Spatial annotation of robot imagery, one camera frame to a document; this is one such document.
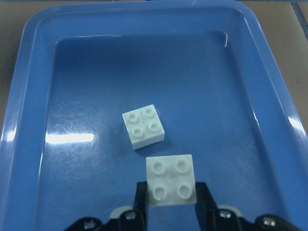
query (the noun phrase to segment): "white toy brick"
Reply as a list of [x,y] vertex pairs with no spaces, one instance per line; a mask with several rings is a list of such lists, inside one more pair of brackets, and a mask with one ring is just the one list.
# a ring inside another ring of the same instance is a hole
[[192,155],[146,158],[149,206],[196,204]]
[[122,116],[133,150],[164,140],[165,131],[153,104]]

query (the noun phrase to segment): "bolt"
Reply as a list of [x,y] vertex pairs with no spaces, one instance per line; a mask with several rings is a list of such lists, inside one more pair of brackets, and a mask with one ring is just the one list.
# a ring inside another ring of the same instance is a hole
[[134,220],[136,218],[136,213],[134,211],[129,211],[125,213],[126,220]]
[[266,226],[275,226],[276,222],[273,218],[264,217],[263,218],[263,224]]
[[90,221],[85,221],[83,223],[83,227],[85,230],[91,230],[91,229],[94,229],[96,226],[94,220],[90,220]]
[[219,212],[219,214],[220,214],[220,216],[221,216],[222,218],[230,218],[230,217],[231,217],[231,212],[228,211],[228,210],[221,210],[221,211]]

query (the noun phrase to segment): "tray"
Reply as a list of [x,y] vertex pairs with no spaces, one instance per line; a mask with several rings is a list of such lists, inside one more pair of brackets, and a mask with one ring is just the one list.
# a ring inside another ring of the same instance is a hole
[[[165,140],[133,151],[122,113],[154,104]],[[0,147],[0,229],[108,221],[147,156],[192,154],[196,181],[253,221],[308,229],[308,141],[253,13],[234,1],[56,6],[26,24]],[[149,230],[199,230],[194,206]]]

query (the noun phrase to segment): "gripped white block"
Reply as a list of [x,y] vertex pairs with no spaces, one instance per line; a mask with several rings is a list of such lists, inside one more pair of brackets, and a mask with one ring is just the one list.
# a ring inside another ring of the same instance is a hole
[[146,158],[149,206],[196,204],[192,155]]
[[133,150],[164,140],[165,131],[153,104],[122,116]]

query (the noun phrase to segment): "white block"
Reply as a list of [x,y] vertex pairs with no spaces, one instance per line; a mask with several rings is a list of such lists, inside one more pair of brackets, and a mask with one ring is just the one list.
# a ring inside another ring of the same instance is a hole
[[149,206],[196,204],[192,155],[146,158]]
[[122,116],[133,150],[164,140],[165,131],[153,104]]

